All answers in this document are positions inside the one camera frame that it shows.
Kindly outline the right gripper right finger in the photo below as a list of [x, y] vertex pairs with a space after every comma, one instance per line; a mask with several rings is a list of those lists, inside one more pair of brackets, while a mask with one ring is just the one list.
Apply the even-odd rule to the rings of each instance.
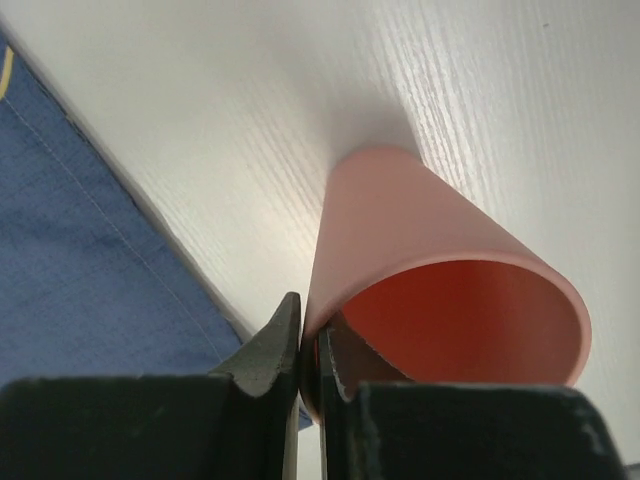
[[568, 388], [410, 381], [342, 316], [321, 330], [326, 479], [622, 479], [602, 417]]

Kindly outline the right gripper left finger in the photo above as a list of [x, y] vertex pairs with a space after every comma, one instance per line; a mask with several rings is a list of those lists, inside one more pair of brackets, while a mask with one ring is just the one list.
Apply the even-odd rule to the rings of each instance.
[[1, 391], [5, 479], [292, 479], [301, 301], [205, 375], [27, 378]]

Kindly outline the pink plastic cup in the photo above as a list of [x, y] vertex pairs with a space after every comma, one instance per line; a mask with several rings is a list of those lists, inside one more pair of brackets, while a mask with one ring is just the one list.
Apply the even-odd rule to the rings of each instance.
[[420, 383], [574, 385], [592, 340], [576, 288], [397, 147], [356, 151], [326, 186], [302, 335], [315, 420], [334, 316]]

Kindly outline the blue cloth placemat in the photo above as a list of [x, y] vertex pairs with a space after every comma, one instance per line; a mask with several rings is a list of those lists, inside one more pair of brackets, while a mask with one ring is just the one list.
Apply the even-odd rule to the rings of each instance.
[[202, 373], [240, 339], [8, 43], [1, 378]]

